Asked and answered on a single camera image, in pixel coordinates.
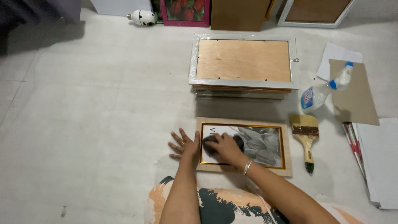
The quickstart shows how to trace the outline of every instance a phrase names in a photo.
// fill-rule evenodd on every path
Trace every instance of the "silver frame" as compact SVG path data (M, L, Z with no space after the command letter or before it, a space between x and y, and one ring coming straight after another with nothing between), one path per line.
M255 80L228 80L228 79L202 79L196 78L198 62L199 40L200 39L225 39L225 40L268 40L268 41L287 41L289 45L290 59L290 82L269 82ZM299 89L299 59L296 53L296 38L290 36L269 36L269 35L250 35L250 34L195 34L191 63L189 66L189 84L195 85L214 85L214 86L245 86L260 88L285 88Z
M298 26L298 27L315 27L315 28L336 28L345 18L347 13L351 10L352 5L355 0L351 0L348 6L344 9L344 11L340 14L337 18L336 22L334 23L316 23L316 22L287 22L286 17L289 14L290 8L293 5L295 0L287 0L285 8L279 18L278 26Z

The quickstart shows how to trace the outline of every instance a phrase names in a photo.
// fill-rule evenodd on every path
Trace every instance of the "patterned clothing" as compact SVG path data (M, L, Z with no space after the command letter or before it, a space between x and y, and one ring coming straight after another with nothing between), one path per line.
M174 179L164 178L149 192L144 223L159 224L164 204ZM197 187L202 224L288 224L289 220L260 196L235 189ZM341 224L363 224L348 212L330 204L320 203Z

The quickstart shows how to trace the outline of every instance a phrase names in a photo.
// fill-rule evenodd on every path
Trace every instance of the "paint brush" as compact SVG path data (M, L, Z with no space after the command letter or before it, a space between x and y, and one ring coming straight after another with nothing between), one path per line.
M312 158L312 142L319 138L318 119L310 115L290 115L290 125L293 136L296 137L304 147L305 169L309 174L314 171L314 159Z

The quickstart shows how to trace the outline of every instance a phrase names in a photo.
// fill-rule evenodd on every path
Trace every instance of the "plastic bottle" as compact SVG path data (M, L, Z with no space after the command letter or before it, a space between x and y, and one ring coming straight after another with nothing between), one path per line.
M301 108L304 113L320 108L333 90L345 90L351 80L353 65L352 62L347 62L337 79L331 80L326 84L311 86L304 91L301 95Z

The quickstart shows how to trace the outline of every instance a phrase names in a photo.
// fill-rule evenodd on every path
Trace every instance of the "hand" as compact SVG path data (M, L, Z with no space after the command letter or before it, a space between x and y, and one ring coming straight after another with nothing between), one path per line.
M235 140L227 133L222 134L222 136L215 133L213 136L219 142L218 144L213 141L207 141L204 144L215 149L223 161L237 168L244 169L249 158L242 153Z
M188 138L188 136L185 134L182 128L179 128L179 132L181 133L182 139L174 132L171 132L171 135L181 145L181 147L176 146L171 142L169 142L168 145L176 152L181 153L181 155L170 154L169 156L175 159L181 159L183 156L190 156L194 158L199 152L199 145L200 145L199 131L195 132L195 139L193 141L190 138Z

